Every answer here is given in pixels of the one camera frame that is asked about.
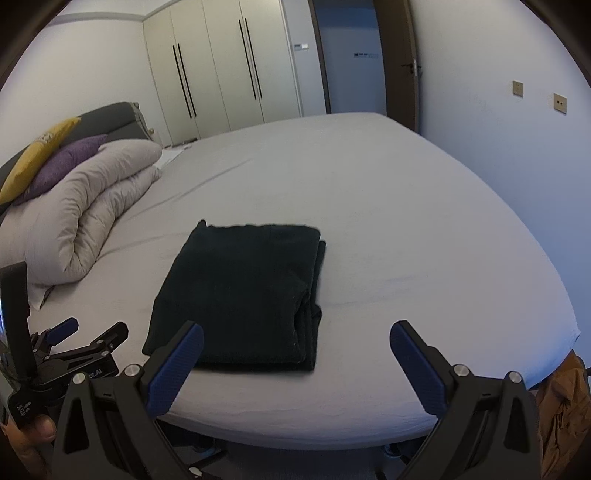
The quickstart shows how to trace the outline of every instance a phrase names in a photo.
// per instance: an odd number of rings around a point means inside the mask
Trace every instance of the purple pillow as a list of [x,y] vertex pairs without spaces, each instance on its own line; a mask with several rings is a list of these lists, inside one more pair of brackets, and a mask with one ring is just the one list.
[[59,149],[43,164],[25,192],[12,204],[20,205],[49,192],[76,166],[96,155],[106,139],[106,134],[95,135],[94,137],[81,138]]

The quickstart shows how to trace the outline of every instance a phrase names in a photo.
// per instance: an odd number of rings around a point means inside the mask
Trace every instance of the white comforter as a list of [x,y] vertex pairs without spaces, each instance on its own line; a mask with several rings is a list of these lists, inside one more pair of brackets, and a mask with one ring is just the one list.
[[0,267],[26,261],[31,306],[54,285],[83,278],[113,223],[160,171],[162,153],[149,140],[117,140],[78,165],[48,193],[10,208],[0,225]]

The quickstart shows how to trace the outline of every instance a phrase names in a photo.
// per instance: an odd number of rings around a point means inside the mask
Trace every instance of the brown bag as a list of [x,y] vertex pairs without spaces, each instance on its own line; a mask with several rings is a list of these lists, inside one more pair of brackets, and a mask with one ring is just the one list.
[[564,471],[591,429],[591,395],[583,362],[571,351],[540,385],[542,478],[555,480]]

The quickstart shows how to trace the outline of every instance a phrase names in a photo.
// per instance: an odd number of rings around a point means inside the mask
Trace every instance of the blue gripper pad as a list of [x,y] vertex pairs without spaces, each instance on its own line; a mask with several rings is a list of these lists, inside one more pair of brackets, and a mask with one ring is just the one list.
[[146,411],[150,418],[168,412],[202,351],[203,329],[194,323],[148,386]]
[[443,418],[447,411],[445,384],[425,354],[404,329],[402,322],[392,325],[390,348],[425,411],[438,419]]
[[77,331],[78,320],[70,317],[49,330],[46,337],[47,344],[50,346],[56,346],[62,343],[70,335],[74,335]]

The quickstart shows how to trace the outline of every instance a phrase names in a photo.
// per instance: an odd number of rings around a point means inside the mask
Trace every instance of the yellow pillow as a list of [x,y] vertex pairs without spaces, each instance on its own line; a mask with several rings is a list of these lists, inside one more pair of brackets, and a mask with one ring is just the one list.
[[13,201],[27,189],[45,161],[57,150],[80,120],[80,117],[69,118],[54,125],[27,147],[0,190],[0,205]]

